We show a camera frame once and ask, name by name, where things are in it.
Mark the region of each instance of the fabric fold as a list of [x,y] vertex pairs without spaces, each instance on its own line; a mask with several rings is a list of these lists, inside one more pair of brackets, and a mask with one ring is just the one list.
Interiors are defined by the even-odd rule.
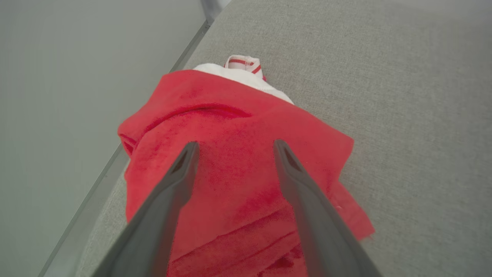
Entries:
[[131,158],[125,173],[128,220],[186,143],[200,144],[168,276],[254,276],[299,244],[279,187],[275,139],[290,145],[358,239],[373,232],[338,181],[353,140],[273,95],[197,70],[170,73],[118,134]]

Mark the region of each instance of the gray upholstery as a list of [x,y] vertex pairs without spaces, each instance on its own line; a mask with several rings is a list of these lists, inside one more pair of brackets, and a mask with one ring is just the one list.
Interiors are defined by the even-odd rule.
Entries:
[[97,218],[75,276],[89,277],[96,270],[111,245],[126,227],[125,209],[126,181],[122,173]]
[[354,138],[340,179],[383,275],[491,274],[490,31],[384,0],[236,0],[187,67],[231,54]]

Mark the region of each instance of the white cloth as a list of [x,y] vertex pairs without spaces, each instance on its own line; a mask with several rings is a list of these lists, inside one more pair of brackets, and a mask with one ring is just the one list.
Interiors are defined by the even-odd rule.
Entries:
[[285,93],[275,89],[262,79],[263,73],[261,73],[261,77],[259,77],[258,75],[246,71],[245,69],[223,68],[216,64],[202,64],[195,67],[194,70],[217,75],[229,80],[239,82],[243,85],[252,87],[264,93],[268,93],[293,104],[292,100],[290,100],[290,98]]

